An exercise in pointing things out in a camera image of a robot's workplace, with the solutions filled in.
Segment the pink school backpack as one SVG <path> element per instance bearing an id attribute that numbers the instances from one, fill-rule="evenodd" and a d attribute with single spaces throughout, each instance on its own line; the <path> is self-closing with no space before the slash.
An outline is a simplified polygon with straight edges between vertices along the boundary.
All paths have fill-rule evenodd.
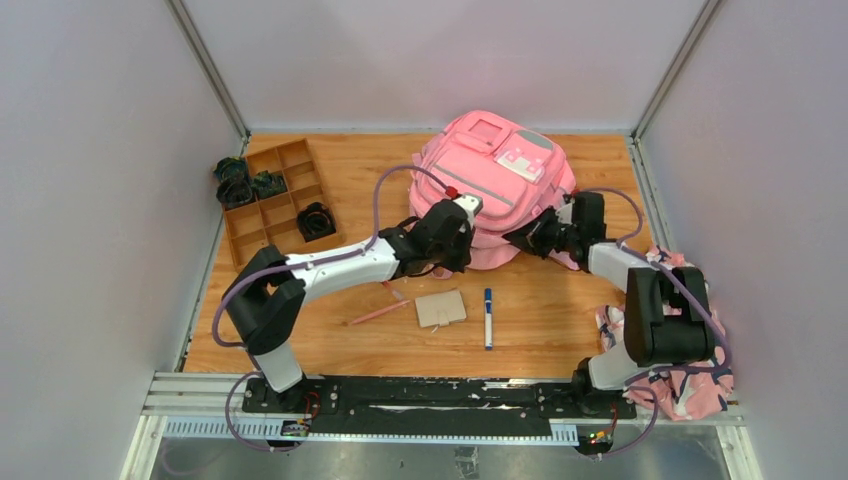
<path id="1" fill-rule="evenodd" d="M 475 110 L 449 123 L 412 156 L 409 209 L 421 217 L 443 198 L 442 181 L 482 199 L 469 267 L 493 270 L 519 254 L 503 236 L 558 209 L 576 177 L 562 147 L 495 113 Z"/>

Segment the blue white marker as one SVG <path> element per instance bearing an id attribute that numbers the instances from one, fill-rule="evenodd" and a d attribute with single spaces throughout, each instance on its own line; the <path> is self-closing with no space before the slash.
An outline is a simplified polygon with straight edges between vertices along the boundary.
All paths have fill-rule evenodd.
<path id="1" fill-rule="evenodd" d="M 484 349 L 491 351 L 493 343 L 493 291 L 486 288 L 484 291 Z"/>

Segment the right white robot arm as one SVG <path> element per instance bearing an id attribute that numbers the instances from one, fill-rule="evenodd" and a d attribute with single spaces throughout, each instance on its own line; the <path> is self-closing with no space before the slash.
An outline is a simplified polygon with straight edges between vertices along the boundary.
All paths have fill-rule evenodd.
<path id="1" fill-rule="evenodd" d="M 604 278 L 625 294 L 623 339 L 606 352 L 583 359 L 572 376 L 571 403 L 596 417 L 623 392 L 656 372 L 708 368 L 727 339 L 709 309 L 703 273 L 693 266 L 666 267 L 607 234 L 607 187 L 567 194 L 527 224 L 504 234 L 512 246 L 547 258 L 565 253 L 578 267 Z"/>

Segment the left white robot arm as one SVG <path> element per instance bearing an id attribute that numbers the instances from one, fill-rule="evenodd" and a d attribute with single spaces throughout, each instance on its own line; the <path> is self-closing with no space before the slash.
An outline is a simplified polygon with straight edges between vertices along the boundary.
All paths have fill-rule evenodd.
<path id="1" fill-rule="evenodd" d="M 222 307 L 264 376 L 271 404 L 293 413 L 305 403 L 304 373 L 289 342 L 305 305 L 361 284 L 421 276 L 430 267 L 464 272 L 482 206 L 479 197 L 461 194 L 350 246 L 292 255 L 261 249 L 226 291 Z"/>

